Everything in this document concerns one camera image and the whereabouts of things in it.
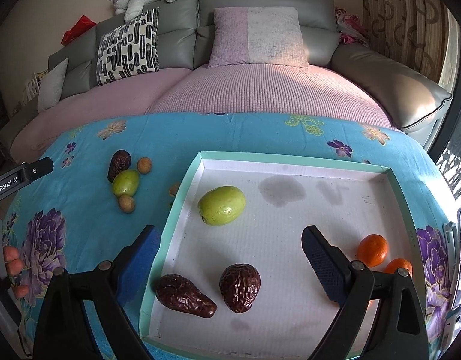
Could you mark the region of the person's left hand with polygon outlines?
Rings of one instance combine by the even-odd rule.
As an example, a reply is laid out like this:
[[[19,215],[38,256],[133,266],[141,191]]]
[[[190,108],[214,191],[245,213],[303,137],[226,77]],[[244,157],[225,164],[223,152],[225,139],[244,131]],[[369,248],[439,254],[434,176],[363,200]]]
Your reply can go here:
[[[12,246],[3,247],[3,257],[8,275],[14,277],[20,275],[24,268],[24,263],[20,259],[19,251]],[[29,293],[29,287],[26,284],[13,285],[12,291],[15,298],[20,299]]]

